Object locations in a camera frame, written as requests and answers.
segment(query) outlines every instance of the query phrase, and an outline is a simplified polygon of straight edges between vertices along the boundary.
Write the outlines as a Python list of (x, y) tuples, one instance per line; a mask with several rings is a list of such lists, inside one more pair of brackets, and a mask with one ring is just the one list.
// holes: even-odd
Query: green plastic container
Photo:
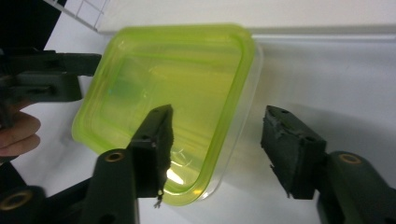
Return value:
[[(99, 154), (126, 148), (152, 108), (171, 104), (175, 141), (163, 200), (204, 198), (245, 122), (260, 74), (257, 65), (249, 74), (255, 53), (251, 34), (237, 25), (123, 29), (99, 63), (73, 136)], [(226, 159), (217, 168), (222, 150)]]

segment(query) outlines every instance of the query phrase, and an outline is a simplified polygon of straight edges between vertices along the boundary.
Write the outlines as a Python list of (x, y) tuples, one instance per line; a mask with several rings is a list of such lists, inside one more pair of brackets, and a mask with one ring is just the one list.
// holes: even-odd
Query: translucent lid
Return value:
[(73, 136), (97, 153), (126, 148), (152, 108), (172, 105), (163, 199), (191, 203), (213, 174), (254, 51), (251, 34), (236, 25), (123, 29), (99, 63)]

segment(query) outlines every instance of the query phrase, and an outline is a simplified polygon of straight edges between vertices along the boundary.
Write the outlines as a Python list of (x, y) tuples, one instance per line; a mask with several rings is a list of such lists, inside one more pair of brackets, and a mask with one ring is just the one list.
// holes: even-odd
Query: white surface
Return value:
[(236, 22), (247, 28), (395, 25), (393, 0), (110, 0), (98, 30)]
[[(101, 53), (107, 40), (62, 16), (47, 48)], [(262, 47), (255, 106), (218, 191), (184, 207), (154, 209), (154, 199), (140, 200), (141, 223), (318, 223), (315, 202), (287, 199), (260, 148), (266, 105), (293, 112), (328, 140), (330, 151), (360, 153), (396, 187), (396, 44), (264, 39)], [(79, 104), (26, 109), (42, 121), (42, 143), (13, 163), (49, 195), (92, 174), (96, 155), (70, 137)]]

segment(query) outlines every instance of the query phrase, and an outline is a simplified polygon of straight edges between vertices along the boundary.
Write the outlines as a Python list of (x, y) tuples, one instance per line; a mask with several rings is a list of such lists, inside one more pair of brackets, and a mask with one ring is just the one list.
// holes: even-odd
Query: human hand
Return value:
[(19, 156), (40, 144), (40, 138), (35, 134), (40, 128), (40, 120), (20, 111), (30, 104), (22, 102), (9, 108), (14, 125), (0, 130), (0, 157)]

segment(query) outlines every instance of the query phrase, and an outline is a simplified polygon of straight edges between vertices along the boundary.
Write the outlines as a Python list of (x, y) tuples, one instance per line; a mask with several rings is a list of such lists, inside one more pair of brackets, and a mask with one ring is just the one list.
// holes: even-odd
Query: black metal bracket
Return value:
[(173, 144), (173, 109), (151, 110), (131, 144), (97, 159), (93, 175), (46, 198), (39, 187), (26, 186), (7, 162), (0, 167), (0, 223), (2, 224), (135, 224), (137, 198), (159, 197), (161, 202)]
[(370, 162), (345, 151), (325, 153), (326, 141), (289, 111), (267, 106), (262, 147), (294, 199), (320, 192), (322, 223), (396, 223), (396, 191)]
[[(78, 76), (93, 76), (101, 55), (0, 49), (0, 129), (13, 126), (8, 107), (20, 101), (82, 99)], [(16, 157), (0, 158), (0, 163)]]

